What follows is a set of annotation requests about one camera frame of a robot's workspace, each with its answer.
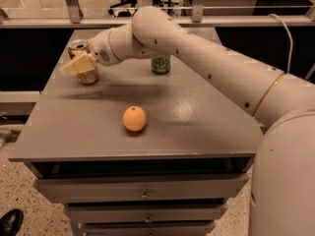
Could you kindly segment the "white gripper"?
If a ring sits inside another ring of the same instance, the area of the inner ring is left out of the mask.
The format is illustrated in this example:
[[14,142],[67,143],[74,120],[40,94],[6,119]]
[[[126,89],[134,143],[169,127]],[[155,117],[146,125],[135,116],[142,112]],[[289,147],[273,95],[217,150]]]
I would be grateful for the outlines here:
[[96,61],[103,66],[112,66],[120,63],[110,46],[111,30],[106,29],[89,39],[90,51],[82,51],[64,64],[60,72],[65,76],[73,77],[93,71]]

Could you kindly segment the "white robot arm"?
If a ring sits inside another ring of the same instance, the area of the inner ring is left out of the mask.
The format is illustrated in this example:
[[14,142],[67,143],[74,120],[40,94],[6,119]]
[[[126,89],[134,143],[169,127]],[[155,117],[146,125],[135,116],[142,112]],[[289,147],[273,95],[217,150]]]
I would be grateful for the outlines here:
[[88,43],[63,74],[171,54],[266,126],[252,171],[249,236],[315,236],[315,86],[191,33],[152,6]]

